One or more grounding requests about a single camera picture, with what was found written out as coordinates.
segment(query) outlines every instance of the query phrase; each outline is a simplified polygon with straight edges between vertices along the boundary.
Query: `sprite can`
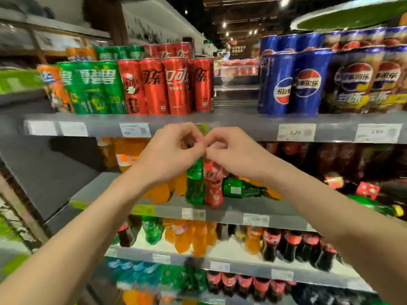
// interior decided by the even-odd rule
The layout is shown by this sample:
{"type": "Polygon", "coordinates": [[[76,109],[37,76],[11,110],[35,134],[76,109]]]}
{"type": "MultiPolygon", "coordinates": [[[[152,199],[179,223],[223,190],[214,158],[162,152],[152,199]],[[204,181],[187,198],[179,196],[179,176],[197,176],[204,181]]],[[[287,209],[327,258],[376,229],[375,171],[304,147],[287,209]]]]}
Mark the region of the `sprite can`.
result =
{"type": "Polygon", "coordinates": [[[142,59],[144,57],[144,46],[129,46],[130,59],[142,59]]]}
{"type": "Polygon", "coordinates": [[[85,88],[78,71],[78,62],[58,62],[57,67],[75,113],[79,115],[90,113],[85,88]]]}
{"type": "Polygon", "coordinates": [[[127,114],[124,101],[125,92],[117,62],[105,61],[100,63],[102,64],[103,86],[112,113],[127,114]]]}
{"type": "Polygon", "coordinates": [[[112,60],[113,56],[112,53],[110,51],[110,48],[105,48],[105,47],[98,47],[98,46],[94,46],[95,50],[96,50],[96,54],[98,56],[98,59],[100,61],[103,60],[112,60]]]}
{"type": "Polygon", "coordinates": [[[112,54],[112,60],[125,60],[130,57],[128,46],[113,46],[109,51],[112,54]]]}
{"type": "Polygon", "coordinates": [[[89,102],[90,113],[109,114],[110,109],[103,89],[102,62],[79,62],[78,70],[89,102]]]}

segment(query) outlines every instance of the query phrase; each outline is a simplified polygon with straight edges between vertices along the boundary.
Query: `right hand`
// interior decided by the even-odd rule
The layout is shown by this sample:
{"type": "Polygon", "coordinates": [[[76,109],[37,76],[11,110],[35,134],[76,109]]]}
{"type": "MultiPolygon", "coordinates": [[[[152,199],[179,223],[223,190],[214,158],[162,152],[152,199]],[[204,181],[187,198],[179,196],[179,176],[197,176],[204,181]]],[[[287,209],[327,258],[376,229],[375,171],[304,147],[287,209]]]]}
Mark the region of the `right hand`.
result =
{"type": "Polygon", "coordinates": [[[238,127],[215,127],[205,137],[206,157],[236,176],[264,182],[275,156],[238,127]]]}

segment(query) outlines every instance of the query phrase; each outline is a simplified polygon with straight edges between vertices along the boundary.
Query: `pepsi can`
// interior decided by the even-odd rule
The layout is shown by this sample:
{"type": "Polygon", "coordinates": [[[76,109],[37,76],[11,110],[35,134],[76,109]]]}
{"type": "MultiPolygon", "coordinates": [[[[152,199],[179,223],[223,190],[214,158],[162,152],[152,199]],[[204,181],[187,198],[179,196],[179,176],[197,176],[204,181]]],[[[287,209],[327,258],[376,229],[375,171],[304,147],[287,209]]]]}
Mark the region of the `pepsi can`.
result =
{"type": "Polygon", "coordinates": [[[319,48],[298,54],[290,99],[293,102],[294,113],[308,117],[318,114],[332,55],[333,51],[330,48],[319,48]]]}
{"type": "Polygon", "coordinates": [[[364,111],[364,106],[369,101],[367,95],[373,86],[384,54],[384,46],[360,47],[348,52],[339,83],[339,112],[367,112],[364,111]]]}
{"type": "Polygon", "coordinates": [[[384,51],[383,61],[369,94],[369,112],[402,110],[405,104],[404,98],[396,99],[396,102],[388,99],[390,95],[406,93],[403,86],[407,71],[407,45],[389,46],[384,51]]]}
{"type": "Polygon", "coordinates": [[[288,34],[281,36],[280,40],[278,41],[278,50],[296,52],[297,40],[298,40],[297,34],[288,34]]]}
{"type": "Polygon", "coordinates": [[[318,32],[301,34],[297,40],[297,52],[313,50],[319,48],[321,44],[321,34],[318,32]]]}
{"type": "Polygon", "coordinates": [[[265,114],[275,117],[287,114],[295,55],[291,51],[280,51],[271,56],[264,99],[265,114]]]}
{"type": "Polygon", "coordinates": [[[321,48],[330,48],[333,52],[338,51],[341,31],[333,31],[321,34],[321,48]]]}
{"type": "Polygon", "coordinates": [[[339,50],[346,51],[360,46],[360,41],[363,38],[361,30],[343,31],[341,40],[339,41],[339,50]]]}
{"type": "Polygon", "coordinates": [[[382,45],[385,34],[386,34],[385,27],[370,30],[362,30],[362,40],[360,41],[360,47],[382,45]]]}
{"type": "Polygon", "coordinates": [[[278,40],[279,37],[277,35],[262,38],[260,42],[260,58],[278,51],[278,40]]]}
{"type": "Polygon", "coordinates": [[[384,35],[383,44],[386,46],[400,45],[407,43],[407,25],[388,28],[384,35]]]}

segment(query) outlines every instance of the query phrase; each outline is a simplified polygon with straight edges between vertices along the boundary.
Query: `green bottle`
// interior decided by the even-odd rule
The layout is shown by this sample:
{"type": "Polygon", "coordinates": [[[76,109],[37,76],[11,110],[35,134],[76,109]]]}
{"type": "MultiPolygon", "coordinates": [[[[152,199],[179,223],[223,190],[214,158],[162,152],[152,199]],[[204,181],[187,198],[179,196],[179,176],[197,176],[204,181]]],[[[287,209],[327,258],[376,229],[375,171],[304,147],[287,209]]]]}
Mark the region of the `green bottle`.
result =
{"type": "Polygon", "coordinates": [[[391,215],[394,217],[401,217],[404,215],[404,210],[400,205],[381,205],[377,201],[369,199],[367,197],[358,196],[358,195],[347,195],[348,198],[355,200],[361,205],[369,207],[376,212],[391,215]]]}
{"type": "Polygon", "coordinates": [[[155,216],[141,216],[141,221],[146,233],[146,241],[151,245],[157,244],[164,232],[162,219],[155,216]]]}
{"type": "Polygon", "coordinates": [[[185,200],[192,205],[203,205],[204,190],[204,163],[202,157],[186,172],[185,200]]]}
{"type": "Polygon", "coordinates": [[[241,179],[225,179],[223,181],[223,195],[225,197],[260,197],[265,194],[267,194],[267,187],[256,186],[241,179]]]}

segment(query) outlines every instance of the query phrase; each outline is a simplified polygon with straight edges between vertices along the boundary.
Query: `person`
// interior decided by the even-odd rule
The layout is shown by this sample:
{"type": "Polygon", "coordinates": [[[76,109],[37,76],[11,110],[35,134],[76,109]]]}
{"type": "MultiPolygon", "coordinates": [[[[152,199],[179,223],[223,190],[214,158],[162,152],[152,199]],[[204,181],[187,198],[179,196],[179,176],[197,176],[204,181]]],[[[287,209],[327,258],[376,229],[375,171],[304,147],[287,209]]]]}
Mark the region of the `person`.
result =
{"type": "Polygon", "coordinates": [[[407,229],[268,153],[240,128],[159,129],[138,161],[0,285],[0,304],[71,305],[137,199],[205,155],[271,186],[392,305],[405,304],[407,229]]]}

